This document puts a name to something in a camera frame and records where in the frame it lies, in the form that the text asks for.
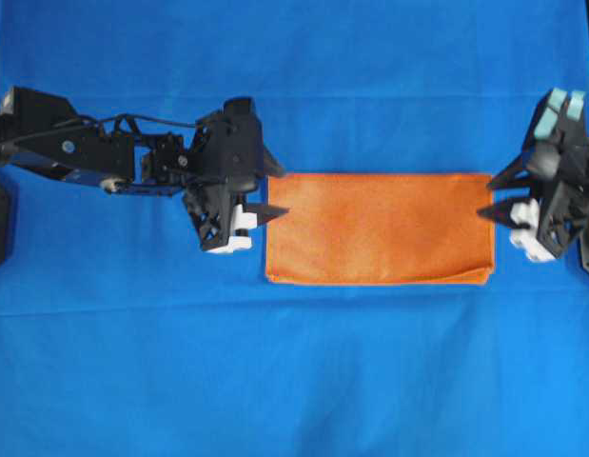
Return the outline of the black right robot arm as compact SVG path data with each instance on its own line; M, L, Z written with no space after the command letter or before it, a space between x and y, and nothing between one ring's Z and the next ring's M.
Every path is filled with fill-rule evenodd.
M535 263L559 259L589 230L589 134L585 93L554 88L539 101L520 154L490 190L526 189L478 215L510 229L510 243Z

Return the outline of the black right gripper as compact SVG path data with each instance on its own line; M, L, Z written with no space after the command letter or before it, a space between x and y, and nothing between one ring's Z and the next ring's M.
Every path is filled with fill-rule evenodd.
M511 244L534 263L559 259L578 240L589 216L589 144L557 148L560 166L552 180L533 177L528 170L531 152L524 150L487 184L492 191L530 190L536 182L538 195L526 203L521 197L509 197L477 210L485 220L515 228Z

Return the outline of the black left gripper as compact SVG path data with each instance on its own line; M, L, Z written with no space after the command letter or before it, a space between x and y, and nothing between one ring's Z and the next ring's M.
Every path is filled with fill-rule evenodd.
M245 204L245 196L259 185L262 150L261 176L285 177L284 166L264 144L262 124L255 113L222 112L195 131L192 172L183 203L202 251L231 254L248 250L251 237L241 230L261 227L289 213L289 209L269 204Z

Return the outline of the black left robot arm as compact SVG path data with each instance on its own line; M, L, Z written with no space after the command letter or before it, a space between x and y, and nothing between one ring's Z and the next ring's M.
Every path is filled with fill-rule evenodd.
M171 131L142 132L144 119L96 119L65 97L13 87L0 103L0 166L107 194L181 194L201 250L214 254L251 248L251 230L288 213L247 200L265 178L285 177L265 146L252 98L228 99L190 124L189 144Z

